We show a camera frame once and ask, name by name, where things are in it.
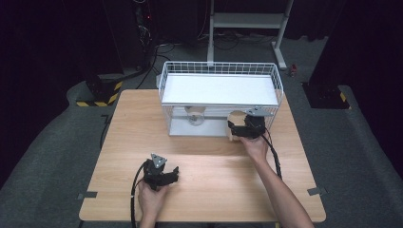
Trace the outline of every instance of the warning tape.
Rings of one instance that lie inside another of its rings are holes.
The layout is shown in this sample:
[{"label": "warning tape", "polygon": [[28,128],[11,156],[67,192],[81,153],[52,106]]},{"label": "warning tape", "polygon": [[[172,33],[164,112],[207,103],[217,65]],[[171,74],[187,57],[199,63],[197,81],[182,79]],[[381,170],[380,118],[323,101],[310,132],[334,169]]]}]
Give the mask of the warning tape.
[{"label": "warning tape", "polygon": [[119,82],[115,85],[112,95],[106,101],[77,101],[78,106],[110,106],[115,103],[118,98],[119,90],[122,87],[123,82]]},{"label": "warning tape", "polygon": [[342,93],[341,91],[340,91],[340,98],[341,98],[341,101],[344,103],[344,104],[346,104],[346,105],[348,105],[349,106],[349,109],[352,109],[352,107],[349,105],[349,103],[347,102],[347,97],[344,95],[344,93]]}]

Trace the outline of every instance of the white stand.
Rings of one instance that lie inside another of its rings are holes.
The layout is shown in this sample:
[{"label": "white stand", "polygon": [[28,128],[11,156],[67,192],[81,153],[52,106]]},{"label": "white stand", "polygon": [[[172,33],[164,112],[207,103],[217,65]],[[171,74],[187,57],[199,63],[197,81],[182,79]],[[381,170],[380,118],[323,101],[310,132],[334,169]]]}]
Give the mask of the white stand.
[{"label": "white stand", "polygon": [[278,39],[272,42],[278,67],[286,69],[284,58],[279,46],[290,17],[294,0],[289,0],[284,13],[215,13],[214,0],[211,0],[210,30],[207,50],[207,64],[211,67],[214,62],[214,28],[250,28],[250,29],[278,29]]}]

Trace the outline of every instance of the wire basket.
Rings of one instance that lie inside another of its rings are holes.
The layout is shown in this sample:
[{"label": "wire basket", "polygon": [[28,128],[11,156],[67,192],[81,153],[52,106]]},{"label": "wire basket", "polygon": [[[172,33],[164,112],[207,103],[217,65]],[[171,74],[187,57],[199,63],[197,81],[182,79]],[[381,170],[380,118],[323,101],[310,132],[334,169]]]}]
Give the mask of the wire basket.
[{"label": "wire basket", "polygon": [[235,110],[265,110],[270,129],[284,92],[275,64],[165,62],[159,94],[169,135],[224,137]]}]

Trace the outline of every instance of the hand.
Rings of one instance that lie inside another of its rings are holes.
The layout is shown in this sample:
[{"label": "hand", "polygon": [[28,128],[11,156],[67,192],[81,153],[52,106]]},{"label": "hand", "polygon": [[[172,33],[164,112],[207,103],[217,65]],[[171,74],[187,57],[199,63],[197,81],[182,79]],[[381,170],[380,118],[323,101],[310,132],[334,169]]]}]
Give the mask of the hand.
[{"label": "hand", "polygon": [[[267,139],[268,136],[269,134],[265,132],[264,137]],[[253,162],[266,161],[268,145],[262,137],[257,137],[253,140],[240,137],[240,141],[245,146],[246,152]]]},{"label": "hand", "polygon": [[159,188],[158,191],[154,191],[142,180],[139,183],[139,190],[139,203],[143,211],[142,220],[157,219],[158,214],[163,208],[163,201],[168,191],[168,185]]}]

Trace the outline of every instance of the gray carpet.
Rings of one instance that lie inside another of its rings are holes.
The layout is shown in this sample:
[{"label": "gray carpet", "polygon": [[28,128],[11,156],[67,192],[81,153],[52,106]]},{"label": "gray carpet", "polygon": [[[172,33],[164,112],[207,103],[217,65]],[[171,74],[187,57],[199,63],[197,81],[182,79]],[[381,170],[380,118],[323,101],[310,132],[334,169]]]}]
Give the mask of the gray carpet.
[{"label": "gray carpet", "polygon": [[[215,61],[275,62],[270,37],[217,41]],[[340,89],[351,109],[312,109],[301,82],[307,82],[326,40],[283,40],[286,63],[297,65],[297,76],[282,71],[281,80],[318,186],[327,218],[316,227],[403,227],[403,183],[371,132],[347,86]],[[173,61],[205,61],[200,47],[163,46],[161,55]],[[162,70],[159,57],[155,68]],[[141,88],[156,88],[151,71]],[[143,75],[124,81],[133,89]],[[69,108],[35,139],[0,192],[0,228],[79,227],[82,201],[100,153],[106,117],[114,106],[78,107],[85,84],[67,94]],[[84,222],[82,227],[130,227],[128,222]]]}]

